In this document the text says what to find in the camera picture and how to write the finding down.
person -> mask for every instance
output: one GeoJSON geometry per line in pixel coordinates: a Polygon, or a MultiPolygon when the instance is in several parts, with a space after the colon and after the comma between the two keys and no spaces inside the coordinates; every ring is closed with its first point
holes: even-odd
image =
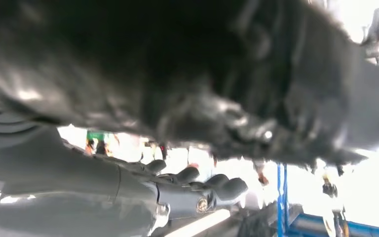
{"type": "MultiPolygon", "coordinates": [[[[338,198],[338,188],[330,181],[327,173],[323,174],[323,181],[323,193],[328,195],[330,198],[338,198]]],[[[334,215],[336,237],[348,237],[348,225],[343,214],[345,212],[345,207],[343,206],[342,209],[332,208],[332,212],[334,215]]]]}
{"type": "Polygon", "coordinates": [[[95,154],[107,155],[107,148],[104,141],[99,141],[95,154]]]}
{"type": "Polygon", "coordinates": [[[85,153],[87,153],[88,155],[92,155],[94,153],[94,143],[95,142],[93,139],[88,140],[85,148],[85,153]]]}
{"type": "Polygon", "coordinates": [[[322,186],[323,193],[330,196],[331,198],[338,197],[338,189],[335,184],[332,184],[329,180],[329,175],[327,173],[323,174],[324,184],[322,186]]]}

